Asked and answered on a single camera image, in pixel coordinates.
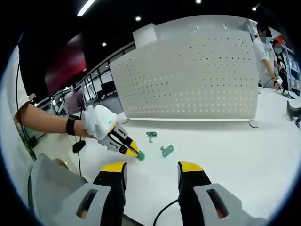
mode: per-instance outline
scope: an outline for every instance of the ceiling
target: ceiling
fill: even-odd
[[[92,45],[106,42],[99,48],[97,60],[132,42],[132,32],[150,23],[161,24],[170,20],[205,14],[224,14],[262,20],[264,13],[253,12],[258,1],[248,0],[96,0],[82,16],[79,0],[51,0],[42,5],[29,5],[23,1],[19,33],[25,29],[20,44],[21,72],[28,94],[35,93],[38,99],[48,93],[44,74],[49,61],[60,47],[78,33],[89,35]],[[270,26],[277,29],[277,22],[270,20]]]

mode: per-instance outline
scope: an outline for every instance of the desk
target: desk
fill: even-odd
[[[301,133],[286,115],[287,100],[264,89],[258,100],[257,129],[248,122],[130,121],[124,128],[145,153],[145,160],[107,151],[87,139],[80,152],[82,174],[93,182],[104,165],[126,161],[124,213],[151,226],[159,211],[178,197],[178,161],[189,161],[202,166],[212,183],[237,196],[250,215],[269,218],[285,200],[300,164]],[[301,106],[301,100],[290,103]],[[158,133],[153,143],[147,131]],[[163,158],[160,147],[170,144],[174,152]],[[70,155],[77,165],[77,155]],[[179,205],[168,208],[157,225],[182,225]]]

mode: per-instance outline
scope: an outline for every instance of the fluorescent light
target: fluorescent light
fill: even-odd
[[[85,5],[80,9],[78,16],[82,16],[85,12],[91,7],[91,5],[95,2],[95,0],[88,0]]]

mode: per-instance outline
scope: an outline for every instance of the white perforated panel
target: white perforated panel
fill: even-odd
[[[258,69],[247,32],[206,30],[156,41],[110,68],[129,118],[255,117]]]

